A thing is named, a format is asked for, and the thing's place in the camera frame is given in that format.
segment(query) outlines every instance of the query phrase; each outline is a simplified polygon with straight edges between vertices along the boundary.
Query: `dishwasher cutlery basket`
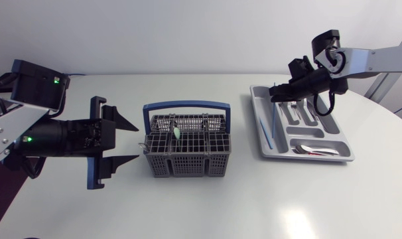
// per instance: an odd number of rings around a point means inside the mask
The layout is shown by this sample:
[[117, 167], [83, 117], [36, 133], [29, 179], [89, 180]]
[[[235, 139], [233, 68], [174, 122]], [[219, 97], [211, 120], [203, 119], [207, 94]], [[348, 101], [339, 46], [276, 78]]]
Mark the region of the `dishwasher cutlery basket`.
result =
[[[225, 110], [218, 114], [154, 115], [149, 111], [179, 107]], [[154, 177], [223, 177], [231, 152], [230, 105], [200, 100], [159, 102], [143, 106], [144, 154]], [[180, 139], [174, 135], [179, 128]]]

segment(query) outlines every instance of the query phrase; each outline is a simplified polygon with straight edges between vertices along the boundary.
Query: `gray cutlery tray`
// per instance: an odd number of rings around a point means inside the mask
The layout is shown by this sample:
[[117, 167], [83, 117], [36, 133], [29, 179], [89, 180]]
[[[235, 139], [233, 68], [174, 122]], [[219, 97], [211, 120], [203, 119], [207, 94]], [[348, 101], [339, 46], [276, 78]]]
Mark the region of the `gray cutlery tray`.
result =
[[[318, 116], [315, 114], [313, 97], [297, 102], [298, 113], [296, 113], [292, 109], [290, 102], [272, 103], [269, 95], [270, 87], [250, 86], [255, 122], [261, 144], [261, 154], [264, 157], [343, 162], [354, 160], [354, 154], [347, 139], [332, 114], [327, 116]], [[276, 121], [274, 137], [272, 137], [273, 104], [275, 104]], [[320, 112], [328, 110], [328, 107], [320, 96], [318, 97], [318, 109]], [[271, 139], [272, 149], [269, 147], [260, 124], [260, 118], [265, 131]], [[339, 152], [339, 155], [298, 153], [295, 147], [301, 144], [313, 148], [335, 149]]]

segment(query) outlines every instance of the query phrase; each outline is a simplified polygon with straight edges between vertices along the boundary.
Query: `fork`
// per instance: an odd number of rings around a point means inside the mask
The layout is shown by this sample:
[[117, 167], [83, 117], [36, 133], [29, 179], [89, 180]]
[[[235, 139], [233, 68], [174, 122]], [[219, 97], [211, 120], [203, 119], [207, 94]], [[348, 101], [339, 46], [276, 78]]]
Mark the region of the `fork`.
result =
[[291, 107], [294, 110], [294, 113], [297, 113], [299, 119], [301, 120], [300, 112], [297, 110], [297, 102], [295, 101], [291, 102]]

